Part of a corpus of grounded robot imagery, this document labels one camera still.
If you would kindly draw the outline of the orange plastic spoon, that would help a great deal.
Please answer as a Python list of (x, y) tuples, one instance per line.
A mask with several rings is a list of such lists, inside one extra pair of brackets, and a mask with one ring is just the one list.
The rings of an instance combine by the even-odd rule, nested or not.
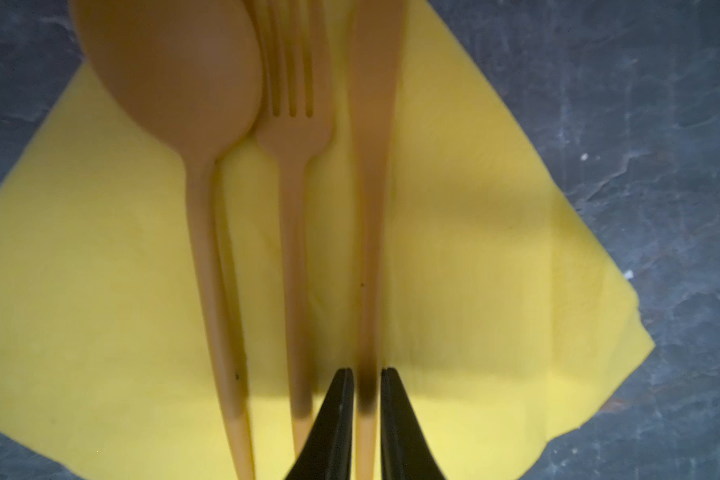
[(259, 44), (239, 1), (73, 1), (81, 47), (101, 83), (186, 171), (195, 275), (226, 437), (254, 477), (242, 363), (223, 285), (214, 186), (220, 159), (250, 132), (262, 100)]

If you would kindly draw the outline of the orange plastic fork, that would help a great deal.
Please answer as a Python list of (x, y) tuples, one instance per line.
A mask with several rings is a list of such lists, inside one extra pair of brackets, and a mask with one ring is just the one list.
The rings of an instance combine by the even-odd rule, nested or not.
[(294, 451), (312, 426), (313, 361), (308, 320), (305, 185), (309, 162), (334, 129), (332, 66), (321, 1), (249, 1), (265, 90), (255, 127), (279, 171), (285, 342)]

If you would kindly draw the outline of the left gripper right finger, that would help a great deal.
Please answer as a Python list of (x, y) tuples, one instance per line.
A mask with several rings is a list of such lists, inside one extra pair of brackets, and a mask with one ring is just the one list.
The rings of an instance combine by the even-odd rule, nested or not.
[(445, 480), (398, 371), (383, 369), (380, 385), (382, 479)]

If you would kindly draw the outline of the orange plastic knife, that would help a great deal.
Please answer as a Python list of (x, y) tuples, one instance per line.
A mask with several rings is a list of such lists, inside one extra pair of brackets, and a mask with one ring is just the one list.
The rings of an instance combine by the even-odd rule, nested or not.
[(361, 313), (357, 333), (355, 477), (374, 477), (380, 375), (382, 245), (387, 167), (405, 1), (358, 1), (349, 39), (348, 104), (358, 165)]

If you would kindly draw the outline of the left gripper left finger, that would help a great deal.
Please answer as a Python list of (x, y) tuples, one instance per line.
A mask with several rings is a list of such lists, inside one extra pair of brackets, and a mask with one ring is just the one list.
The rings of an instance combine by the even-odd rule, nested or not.
[(306, 443), (286, 480), (349, 480), (351, 476), (354, 377), (336, 371)]

